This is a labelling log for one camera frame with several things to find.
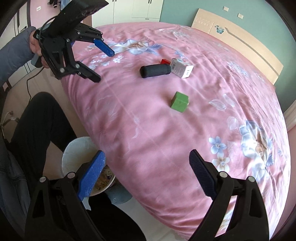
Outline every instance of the human hand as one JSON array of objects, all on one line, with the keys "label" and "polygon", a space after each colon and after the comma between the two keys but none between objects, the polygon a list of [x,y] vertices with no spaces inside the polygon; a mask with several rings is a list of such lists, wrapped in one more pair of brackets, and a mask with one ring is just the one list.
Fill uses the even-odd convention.
[{"label": "human hand", "polygon": [[[30,49],[33,53],[38,54],[38,56],[42,56],[41,48],[39,46],[39,41],[33,37],[35,31],[30,34]],[[44,68],[49,69],[47,62],[45,61],[44,57],[41,57],[41,63]]]}]

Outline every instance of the green block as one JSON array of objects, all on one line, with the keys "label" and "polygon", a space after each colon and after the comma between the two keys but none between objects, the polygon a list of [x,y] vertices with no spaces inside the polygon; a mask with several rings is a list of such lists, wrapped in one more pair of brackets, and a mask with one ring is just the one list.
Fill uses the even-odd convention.
[{"label": "green block", "polygon": [[172,99],[171,108],[179,112],[184,112],[189,104],[189,98],[180,92],[176,92],[174,98]]}]

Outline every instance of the blue gripper pad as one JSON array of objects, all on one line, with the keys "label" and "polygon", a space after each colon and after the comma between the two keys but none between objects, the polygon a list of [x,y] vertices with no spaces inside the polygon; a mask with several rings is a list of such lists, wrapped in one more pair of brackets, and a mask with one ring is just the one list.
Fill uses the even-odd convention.
[{"label": "blue gripper pad", "polygon": [[205,165],[205,161],[196,150],[192,150],[190,152],[189,164],[196,175],[205,195],[211,197],[212,200],[214,200],[217,196],[215,180]]},{"label": "blue gripper pad", "polygon": [[97,46],[100,50],[102,50],[107,56],[113,57],[115,55],[115,52],[113,49],[111,49],[107,44],[105,44],[101,40],[94,40],[94,45]]},{"label": "blue gripper pad", "polygon": [[80,201],[82,201],[83,198],[90,196],[91,191],[94,185],[96,184],[96,181],[98,180],[105,165],[105,153],[102,151],[98,151],[93,157],[88,170],[85,172],[85,174],[79,182],[79,191],[77,195]]}]

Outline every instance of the teal wall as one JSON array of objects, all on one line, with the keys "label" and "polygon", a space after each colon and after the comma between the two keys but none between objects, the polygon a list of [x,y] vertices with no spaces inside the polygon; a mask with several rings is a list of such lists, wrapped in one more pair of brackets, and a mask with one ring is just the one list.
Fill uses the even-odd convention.
[{"label": "teal wall", "polygon": [[164,0],[160,21],[191,26],[199,8],[239,25],[280,60],[284,68],[275,87],[285,111],[296,99],[296,42],[276,11],[265,0]]}]

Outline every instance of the person's arm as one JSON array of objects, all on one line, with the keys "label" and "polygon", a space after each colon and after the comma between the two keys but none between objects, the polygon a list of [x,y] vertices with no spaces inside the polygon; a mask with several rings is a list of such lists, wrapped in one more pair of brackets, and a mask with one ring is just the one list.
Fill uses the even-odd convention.
[{"label": "person's arm", "polygon": [[34,54],[30,49],[30,34],[35,30],[35,27],[26,28],[0,50],[0,86],[33,58]]}]

